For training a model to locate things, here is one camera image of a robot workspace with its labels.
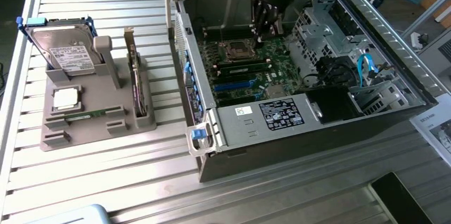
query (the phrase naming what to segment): metal table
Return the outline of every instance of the metal table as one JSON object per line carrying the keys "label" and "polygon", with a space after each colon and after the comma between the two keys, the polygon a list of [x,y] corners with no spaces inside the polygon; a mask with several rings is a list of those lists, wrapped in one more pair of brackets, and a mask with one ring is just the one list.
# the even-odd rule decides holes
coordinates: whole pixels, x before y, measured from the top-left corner
{"label": "metal table", "polygon": [[23,17],[81,12],[95,19],[99,35],[113,37],[115,58],[127,53],[123,27],[135,26],[159,127],[42,152],[46,62],[19,33],[0,114],[4,224],[94,203],[115,223],[387,223],[367,183],[389,171],[434,222],[451,223],[451,169],[410,123],[358,144],[201,184],[186,147],[165,1],[27,0]]}

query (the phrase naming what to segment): white sticker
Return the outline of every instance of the white sticker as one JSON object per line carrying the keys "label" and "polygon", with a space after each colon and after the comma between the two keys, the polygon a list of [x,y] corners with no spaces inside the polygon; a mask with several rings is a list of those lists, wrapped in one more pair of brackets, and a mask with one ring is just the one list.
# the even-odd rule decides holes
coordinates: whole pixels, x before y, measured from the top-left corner
{"label": "white sticker", "polygon": [[251,113],[253,113],[251,106],[235,108],[235,112],[237,112],[237,115],[238,115],[238,116],[246,115],[246,114],[251,114]]}
{"label": "white sticker", "polygon": [[249,68],[243,68],[243,69],[237,69],[237,70],[231,70],[229,73],[238,73],[238,72],[247,72]]}
{"label": "white sticker", "polygon": [[50,51],[66,72],[94,69],[93,60],[83,45],[51,48]]}
{"label": "white sticker", "polygon": [[91,115],[86,115],[86,116],[81,116],[81,117],[73,117],[73,118],[67,118],[66,121],[77,121],[77,120],[83,120],[91,118]]}

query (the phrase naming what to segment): motherboard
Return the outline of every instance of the motherboard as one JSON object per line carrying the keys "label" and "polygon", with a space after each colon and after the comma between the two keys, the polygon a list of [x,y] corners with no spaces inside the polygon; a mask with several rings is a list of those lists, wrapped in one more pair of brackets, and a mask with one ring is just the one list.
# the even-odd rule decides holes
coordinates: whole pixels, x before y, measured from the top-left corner
{"label": "motherboard", "polygon": [[283,38],[254,49],[251,39],[201,42],[209,83],[219,107],[291,95],[298,69]]}

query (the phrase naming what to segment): power supply label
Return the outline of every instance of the power supply label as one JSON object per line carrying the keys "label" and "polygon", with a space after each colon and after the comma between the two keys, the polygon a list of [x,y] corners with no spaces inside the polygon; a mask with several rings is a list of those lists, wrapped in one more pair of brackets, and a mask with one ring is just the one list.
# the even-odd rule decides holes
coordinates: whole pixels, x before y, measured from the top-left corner
{"label": "power supply label", "polygon": [[261,104],[270,130],[279,130],[305,123],[293,98]]}

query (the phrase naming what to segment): warning label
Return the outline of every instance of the warning label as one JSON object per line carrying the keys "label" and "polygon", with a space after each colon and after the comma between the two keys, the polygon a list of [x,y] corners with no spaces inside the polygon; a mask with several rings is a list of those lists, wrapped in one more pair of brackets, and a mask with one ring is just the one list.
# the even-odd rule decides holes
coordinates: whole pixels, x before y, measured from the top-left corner
{"label": "warning label", "polygon": [[93,60],[83,45],[51,48],[50,51],[66,72],[94,69]]}
{"label": "warning label", "polygon": [[305,123],[293,98],[261,104],[270,130],[279,130]]}

